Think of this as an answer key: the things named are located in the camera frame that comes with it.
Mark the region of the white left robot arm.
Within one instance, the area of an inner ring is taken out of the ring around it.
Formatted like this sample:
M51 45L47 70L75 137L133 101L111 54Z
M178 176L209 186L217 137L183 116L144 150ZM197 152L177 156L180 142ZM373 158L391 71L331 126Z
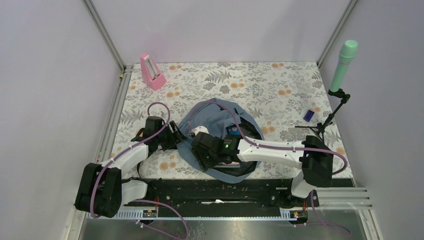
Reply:
M114 217L121 206L134 200L148 206L155 200L155 192L148 182L137 177L124 179L134 167L157 150L174 150L187 138L174 121L149 116L145 126L131 139L131 145L102 163L85 166L74 206L92 217Z

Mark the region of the blue round package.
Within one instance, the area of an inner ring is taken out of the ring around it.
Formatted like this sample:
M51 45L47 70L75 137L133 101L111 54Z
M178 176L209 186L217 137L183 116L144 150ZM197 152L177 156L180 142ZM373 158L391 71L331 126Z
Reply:
M214 146L214 169L240 168L242 166L242 162L237 156L240 152L238 145L241 139L240 131L234 124L226 127L225 137L217 140L217 144Z

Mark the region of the blue student backpack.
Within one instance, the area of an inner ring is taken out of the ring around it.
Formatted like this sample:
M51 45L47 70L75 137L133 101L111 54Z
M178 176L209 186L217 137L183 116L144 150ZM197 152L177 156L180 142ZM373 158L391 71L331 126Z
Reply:
M264 139L264 134L255 119L240 105L217 98L209 99L207 103L192 108L177 127L187 137L191 129L204 126L210 135L223 139L228 134L227 127L234 127L235 123L239 123L245 136ZM245 180L259 164L259 161L244 162L240 167L211 168L205 173L219 181L236 184Z

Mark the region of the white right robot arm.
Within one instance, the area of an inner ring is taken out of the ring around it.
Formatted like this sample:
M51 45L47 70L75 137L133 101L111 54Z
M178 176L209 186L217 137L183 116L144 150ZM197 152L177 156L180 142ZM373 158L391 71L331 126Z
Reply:
M219 163L267 162L299 169L287 191L287 201L301 205L316 188L332 186L333 155L325 144L313 135L304 141L275 142L228 134L225 138L199 132L191 151L205 172Z

